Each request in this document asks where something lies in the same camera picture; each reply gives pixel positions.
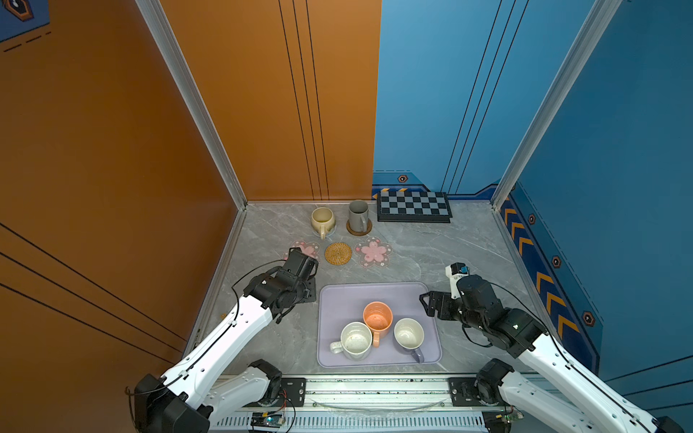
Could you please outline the woven rattan round coaster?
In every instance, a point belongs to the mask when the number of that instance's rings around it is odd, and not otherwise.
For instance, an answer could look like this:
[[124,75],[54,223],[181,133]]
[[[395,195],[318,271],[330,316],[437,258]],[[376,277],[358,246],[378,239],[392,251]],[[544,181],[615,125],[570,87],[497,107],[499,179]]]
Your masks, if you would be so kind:
[[329,264],[341,266],[352,258],[352,249],[346,243],[333,243],[325,249],[325,259]]

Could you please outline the lilac mug cream inside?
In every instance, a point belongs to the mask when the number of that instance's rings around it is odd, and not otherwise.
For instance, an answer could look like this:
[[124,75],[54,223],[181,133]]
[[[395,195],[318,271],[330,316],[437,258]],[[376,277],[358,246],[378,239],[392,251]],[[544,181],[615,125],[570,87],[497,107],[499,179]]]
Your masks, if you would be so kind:
[[422,364],[425,361],[422,353],[425,332],[417,320],[410,318],[398,320],[393,335],[395,336],[396,349],[400,353],[409,355],[417,364]]

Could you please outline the beige yellow mug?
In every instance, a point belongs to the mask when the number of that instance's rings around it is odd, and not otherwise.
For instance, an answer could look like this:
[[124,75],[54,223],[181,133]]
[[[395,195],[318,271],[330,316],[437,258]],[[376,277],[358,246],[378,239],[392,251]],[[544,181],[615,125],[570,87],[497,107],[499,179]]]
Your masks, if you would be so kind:
[[310,223],[312,228],[318,225],[336,226],[336,218],[333,211],[328,207],[317,207],[311,213]]

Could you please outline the white cream mug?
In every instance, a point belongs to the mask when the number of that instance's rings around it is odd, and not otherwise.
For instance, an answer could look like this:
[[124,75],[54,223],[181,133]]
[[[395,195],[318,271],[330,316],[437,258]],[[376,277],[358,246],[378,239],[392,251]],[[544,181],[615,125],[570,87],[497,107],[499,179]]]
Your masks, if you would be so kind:
[[368,357],[373,346],[373,334],[362,322],[351,322],[344,326],[339,341],[330,344],[330,352],[342,354],[352,361],[361,361]]

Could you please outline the pink flower silicone coaster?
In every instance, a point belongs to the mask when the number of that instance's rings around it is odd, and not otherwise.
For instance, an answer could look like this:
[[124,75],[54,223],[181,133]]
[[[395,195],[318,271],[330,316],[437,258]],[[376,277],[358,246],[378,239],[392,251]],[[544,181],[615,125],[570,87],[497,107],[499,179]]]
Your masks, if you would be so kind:
[[393,247],[381,239],[371,236],[359,242],[355,246],[354,252],[357,255],[357,261],[363,267],[384,268],[390,263]]

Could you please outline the speckled grey mug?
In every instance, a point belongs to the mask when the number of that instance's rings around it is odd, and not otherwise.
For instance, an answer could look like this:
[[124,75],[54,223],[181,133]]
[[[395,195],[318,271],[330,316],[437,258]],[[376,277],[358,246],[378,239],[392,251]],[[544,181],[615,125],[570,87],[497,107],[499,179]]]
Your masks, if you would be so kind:
[[368,231],[369,207],[364,200],[354,200],[349,204],[348,223],[350,229],[355,233],[366,233]]

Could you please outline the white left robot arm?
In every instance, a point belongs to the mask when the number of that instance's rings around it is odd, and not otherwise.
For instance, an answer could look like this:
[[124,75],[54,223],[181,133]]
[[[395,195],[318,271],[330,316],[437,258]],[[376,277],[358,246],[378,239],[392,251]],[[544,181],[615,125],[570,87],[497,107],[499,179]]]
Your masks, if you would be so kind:
[[252,362],[223,384],[217,381],[263,328],[295,304],[315,299],[310,274],[256,276],[229,316],[196,349],[162,376],[146,375],[127,394],[135,430],[207,432],[248,404],[283,406],[283,375],[265,360]]

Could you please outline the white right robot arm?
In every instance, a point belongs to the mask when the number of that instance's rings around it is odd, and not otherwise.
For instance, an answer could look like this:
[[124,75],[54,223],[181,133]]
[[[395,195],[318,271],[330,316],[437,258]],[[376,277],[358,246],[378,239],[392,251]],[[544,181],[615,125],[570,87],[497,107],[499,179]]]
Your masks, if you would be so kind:
[[560,393],[533,388],[512,366],[494,359],[476,377],[482,402],[514,406],[560,432],[682,431],[672,418],[656,417],[610,388],[570,355],[532,313],[505,307],[494,292],[468,290],[458,298],[426,292],[420,303],[430,317],[481,331],[490,346],[532,368]]

